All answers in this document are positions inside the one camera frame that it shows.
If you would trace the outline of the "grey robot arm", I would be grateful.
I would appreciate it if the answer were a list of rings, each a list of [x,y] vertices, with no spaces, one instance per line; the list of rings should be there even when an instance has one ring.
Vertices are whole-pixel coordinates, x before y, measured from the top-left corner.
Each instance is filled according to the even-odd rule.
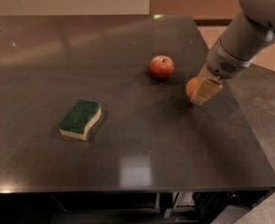
[[[199,74],[189,80],[190,102],[203,105],[275,43],[275,0],[239,0],[241,11],[212,45]]]

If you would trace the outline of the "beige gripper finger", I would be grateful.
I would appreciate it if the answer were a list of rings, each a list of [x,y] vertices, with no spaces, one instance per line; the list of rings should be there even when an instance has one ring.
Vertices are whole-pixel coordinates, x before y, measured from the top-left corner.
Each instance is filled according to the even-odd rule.
[[[220,92],[222,88],[223,85],[217,80],[206,80],[199,78],[198,88],[194,96],[190,98],[190,102],[195,105],[203,105],[212,97],[214,97],[218,92]]]
[[[207,69],[206,66],[203,66],[198,73],[200,79],[212,80],[213,74]]]

